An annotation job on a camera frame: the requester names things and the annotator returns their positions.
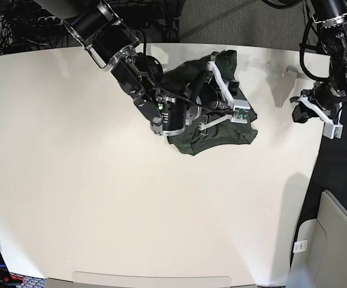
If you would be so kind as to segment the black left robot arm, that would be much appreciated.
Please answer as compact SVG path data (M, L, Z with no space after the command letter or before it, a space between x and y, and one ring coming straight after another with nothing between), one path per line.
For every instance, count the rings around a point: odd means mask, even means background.
M315 81L312 89L304 90L296 103L292 119L304 124L318 118L321 112L334 124L339 123L340 113L347 104L347 2L312 1L315 14L309 18L300 44L300 67L304 74ZM321 49L330 57L329 76L312 74L306 67L304 56L310 29L316 26Z

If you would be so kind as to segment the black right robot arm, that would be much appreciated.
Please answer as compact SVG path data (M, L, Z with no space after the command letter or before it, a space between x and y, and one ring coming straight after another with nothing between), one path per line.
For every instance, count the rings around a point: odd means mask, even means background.
M201 131L224 121L247 124L250 104L237 98L239 83L226 76L225 52L213 52L191 76L161 63L107 1L40 1L60 19L100 69L111 72L157 135L178 136L194 122Z

